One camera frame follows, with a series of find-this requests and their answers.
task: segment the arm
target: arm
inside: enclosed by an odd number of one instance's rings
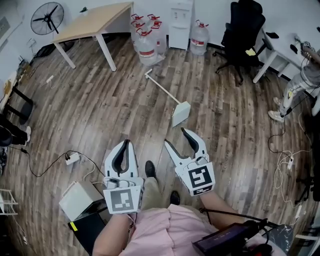
[[[229,213],[237,212],[221,199],[214,191],[200,195],[204,207],[208,210],[218,210]],[[227,215],[223,213],[209,212],[211,223],[219,230],[226,228],[233,223],[244,223],[245,219],[239,216]]]
[[[118,256],[126,247],[131,220],[126,214],[115,214],[96,238],[93,256]]]
[[[308,53],[311,56],[311,58],[314,59],[314,61],[320,65],[320,55],[318,53],[312,51],[310,48],[305,46],[302,46],[302,51]]]

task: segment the pink shirt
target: pink shirt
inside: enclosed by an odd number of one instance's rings
[[[135,230],[120,256],[199,256],[192,242],[216,232],[217,229],[201,220],[193,211],[171,204],[166,208],[153,208],[137,215]],[[250,246],[266,242],[256,235]],[[274,245],[272,256],[286,254]]]

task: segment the person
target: person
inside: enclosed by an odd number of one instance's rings
[[[210,212],[212,226],[206,215],[191,206],[179,205],[176,191],[171,194],[171,205],[163,208],[155,166],[151,161],[145,164],[145,174],[141,212],[114,214],[96,238],[93,256],[198,256],[192,242],[217,229],[245,221],[239,216]],[[201,194],[200,199],[206,209],[237,213],[213,191]],[[257,234],[247,245],[254,248],[265,243],[266,239]],[[272,246],[273,256],[285,256],[272,242],[268,244]]]
[[[320,49],[314,52],[309,47],[302,46],[301,50],[303,56],[311,58],[308,65],[287,83],[282,100],[273,98],[274,103],[278,105],[278,111],[268,111],[269,117],[278,122],[284,122],[287,111],[298,92],[320,86]]]
[[[31,128],[28,126],[25,131],[19,129],[0,114],[0,129],[7,129],[12,135],[12,144],[26,146],[30,141]]]

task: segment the black shoe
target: black shoe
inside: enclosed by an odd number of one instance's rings
[[[146,161],[144,170],[147,178],[153,177],[157,179],[156,168],[153,162],[151,162],[150,160]]]
[[[171,193],[171,196],[170,196],[170,204],[173,204],[173,205],[180,205],[180,196],[178,194],[177,191],[172,191]]]

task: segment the floor mop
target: floor mop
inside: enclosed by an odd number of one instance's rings
[[[166,94],[168,94],[172,99],[175,100],[178,105],[176,106],[173,115],[172,115],[172,127],[175,127],[176,125],[180,124],[182,121],[186,120],[189,117],[190,113],[190,104],[188,102],[180,102],[178,101],[173,95],[168,92],[165,88],[163,88],[157,81],[155,81],[151,76],[149,76],[149,73],[152,71],[150,69],[146,73],[144,73],[145,78],[150,79],[152,82],[154,82],[157,86],[159,86]]]

